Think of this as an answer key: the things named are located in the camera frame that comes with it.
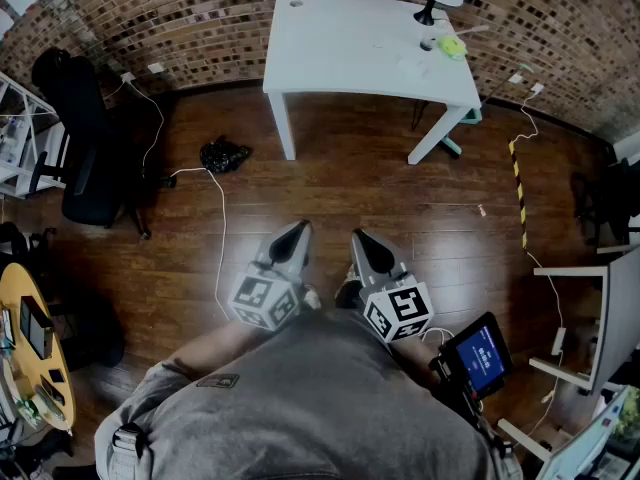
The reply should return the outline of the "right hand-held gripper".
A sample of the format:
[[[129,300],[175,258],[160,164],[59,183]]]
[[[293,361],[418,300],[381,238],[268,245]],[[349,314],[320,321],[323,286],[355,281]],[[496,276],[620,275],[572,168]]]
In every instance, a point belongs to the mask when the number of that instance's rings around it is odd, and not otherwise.
[[[406,255],[389,240],[357,228],[351,258],[361,283],[362,315],[385,343],[422,334],[434,316],[426,284]]]

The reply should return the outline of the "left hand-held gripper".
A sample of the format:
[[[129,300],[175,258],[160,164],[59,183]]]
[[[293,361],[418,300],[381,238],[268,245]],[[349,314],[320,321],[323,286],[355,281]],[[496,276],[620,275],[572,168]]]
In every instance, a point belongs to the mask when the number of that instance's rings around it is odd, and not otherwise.
[[[312,237],[311,222],[299,220],[260,242],[254,258],[237,274],[227,300],[237,320],[276,331],[296,314],[304,298],[302,273]]]

